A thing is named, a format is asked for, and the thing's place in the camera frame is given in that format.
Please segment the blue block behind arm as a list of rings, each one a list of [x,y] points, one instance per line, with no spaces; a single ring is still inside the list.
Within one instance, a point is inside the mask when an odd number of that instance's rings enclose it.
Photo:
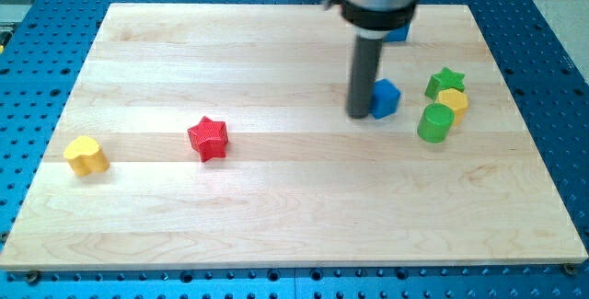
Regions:
[[[410,31],[410,23],[397,29],[393,29],[384,38],[384,42],[403,42],[407,39]]]

